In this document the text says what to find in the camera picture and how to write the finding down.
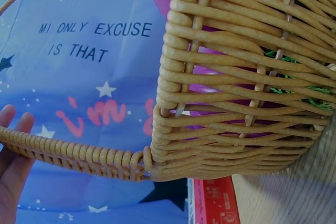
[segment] dark blue star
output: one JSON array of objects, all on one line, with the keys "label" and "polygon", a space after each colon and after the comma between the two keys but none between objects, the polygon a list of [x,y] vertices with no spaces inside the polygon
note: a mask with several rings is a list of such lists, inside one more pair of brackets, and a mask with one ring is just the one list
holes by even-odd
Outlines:
[{"label": "dark blue star", "polygon": [[187,179],[182,178],[169,182],[154,182],[154,190],[139,203],[168,199],[184,211],[185,199],[187,197]]},{"label": "dark blue star", "polygon": [[2,58],[0,61],[0,72],[4,70],[5,68],[10,68],[12,64],[10,63],[11,59],[14,57],[14,55],[10,56],[9,58]]}]

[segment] cloth backdrop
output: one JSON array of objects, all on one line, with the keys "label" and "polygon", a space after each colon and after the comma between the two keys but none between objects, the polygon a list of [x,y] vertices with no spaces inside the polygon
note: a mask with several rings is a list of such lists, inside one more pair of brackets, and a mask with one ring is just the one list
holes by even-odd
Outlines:
[{"label": "cloth backdrop", "polygon": [[[0,105],[16,107],[11,127],[29,111],[34,134],[143,150],[164,24],[154,0],[15,2],[0,16]],[[17,224],[183,224],[185,198],[184,179],[132,183],[36,162]]]}]

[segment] basket weave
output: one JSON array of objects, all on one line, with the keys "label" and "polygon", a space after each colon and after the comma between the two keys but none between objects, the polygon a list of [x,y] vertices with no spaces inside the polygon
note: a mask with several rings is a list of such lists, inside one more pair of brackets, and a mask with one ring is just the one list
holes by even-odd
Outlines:
[{"label": "basket weave", "polygon": [[[298,159],[333,114],[307,99],[336,103],[336,0],[172,0],[170,9],[150,148],[133,154],[3,127],[0,142],[44,162],[132,181],[272,173]],[[226,55],[198,52],[201,46]],[[223,74],[195,74],[195,66]],[[191,91],[195,83],[218,92]]]}]

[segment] human hand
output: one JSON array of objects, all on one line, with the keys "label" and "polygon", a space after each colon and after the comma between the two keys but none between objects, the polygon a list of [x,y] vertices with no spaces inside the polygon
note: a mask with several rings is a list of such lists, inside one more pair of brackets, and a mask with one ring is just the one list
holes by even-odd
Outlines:
[{"label": "human hand", "polygon": [[[12,105],[0,111],[0,126],[8,127],[15,115]],[[34,117],[24,113],[15,130],[29,133]],[[0,224],[15,224],[16,209],[34,160],[13,153],[7,148],[0,152]]]}]

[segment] finger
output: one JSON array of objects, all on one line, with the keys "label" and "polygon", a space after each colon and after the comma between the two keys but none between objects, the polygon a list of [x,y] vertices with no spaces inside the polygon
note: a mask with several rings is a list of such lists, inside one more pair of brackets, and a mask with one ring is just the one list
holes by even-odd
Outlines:
[{"label": "finger", "polygon": [[4,172],[8,169],[10,164],[17,157],[17,154],[4,147],[0,152],[0,178],[4,175]]},{"label": "finger", "polygon": [[[29,133],[32,130],[33,124],[33,115],[25,113],[15,127],[15,130]],[[34,160],[18,155],[1,177],[1,183],[8,188],[14,202],[19,201],[33,164]]]},{"label": "finger", "polygon": [[6,105],[0,111],[0,126],[8,127],[15,116],[15,108],[12,105]]},{"label": "finger", "polygon": [[[0,126],[8,127],[13,118],[15,116],[15,108],[12,105],[6,105],[0,111]],[[8,150],[7,148],[3,148],[0,152],[0,178],[8,168],[8,166],[12,163],[16,154]]]}]

